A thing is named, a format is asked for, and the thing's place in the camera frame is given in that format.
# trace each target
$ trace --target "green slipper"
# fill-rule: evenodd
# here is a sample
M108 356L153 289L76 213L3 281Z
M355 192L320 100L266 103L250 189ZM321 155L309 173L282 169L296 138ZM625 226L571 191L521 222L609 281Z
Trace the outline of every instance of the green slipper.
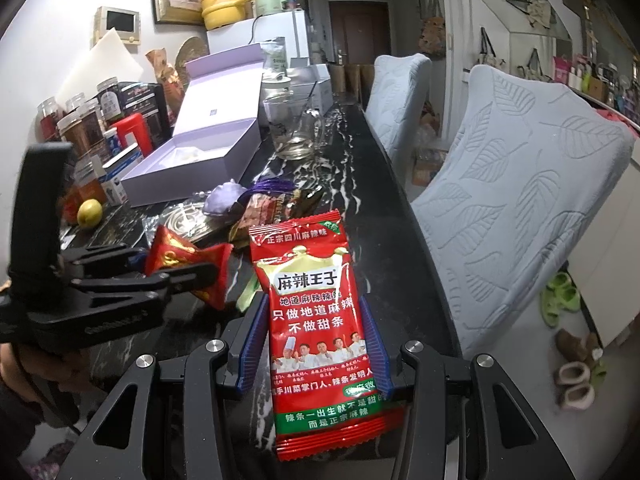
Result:
M580 310L580 292L574 286L566 286L555 290L556 303L569 312Z
M556 275L546 284L551 290L559 290L572 285L571 277L566 272L556 272Z
M540 293L540 312L545 324L550 328L558 326L560 311L556 304L556 294L549 288L544 288Z
M593 367L593 370L591 370L591 379L589 380L589 382L591 383L591 386L593 386L594 390L598 390L602 386L602 383L604 382L604 379L606 377L607 367L602 362L602 359L600 359Z

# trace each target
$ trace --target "yellow lemon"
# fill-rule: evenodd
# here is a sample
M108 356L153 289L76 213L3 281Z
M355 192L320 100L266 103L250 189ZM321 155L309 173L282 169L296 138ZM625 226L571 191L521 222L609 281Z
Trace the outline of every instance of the yellow lemon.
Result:
M102 206L95 198L82 202L78 209L78 225L82 229L92 229L102 220Z

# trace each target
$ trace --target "human hand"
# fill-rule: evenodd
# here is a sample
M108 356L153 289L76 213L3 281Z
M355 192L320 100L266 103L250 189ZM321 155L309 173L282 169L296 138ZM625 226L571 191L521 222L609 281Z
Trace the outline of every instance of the human hand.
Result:
M58 383L61 392L81 393L95 390L89 382L88 351L69 352L63 356L48 354L39 348L19 345L20 361L24 370L47 381ZM0 378L26 402L40 402L40 399L24 379L14 350L9 343L0 345Z

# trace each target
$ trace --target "glass mug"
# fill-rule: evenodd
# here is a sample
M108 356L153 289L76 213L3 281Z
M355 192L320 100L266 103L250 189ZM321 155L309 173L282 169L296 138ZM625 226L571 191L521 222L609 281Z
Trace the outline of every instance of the glass mug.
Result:
M324 118L307 102L308 97L290 94L264 100L264 111L279 158L300 160L324 146Z

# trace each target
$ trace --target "red candy wrapper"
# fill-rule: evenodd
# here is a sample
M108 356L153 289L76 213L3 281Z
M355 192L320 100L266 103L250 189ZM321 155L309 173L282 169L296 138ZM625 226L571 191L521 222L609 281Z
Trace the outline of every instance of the red candy wrapper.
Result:
M398 427L376 389L344 225L336 210L249 230L270 299L276 452L292 460Z
M159 225L151 250L146 258L145 274L149 276L159 269L181 267L188 264L210 262L220 269L218 279L203 290L193 290L192 294L217 310L225 307L226 264L233 250L232 244L219 244L199 249L188 240Z

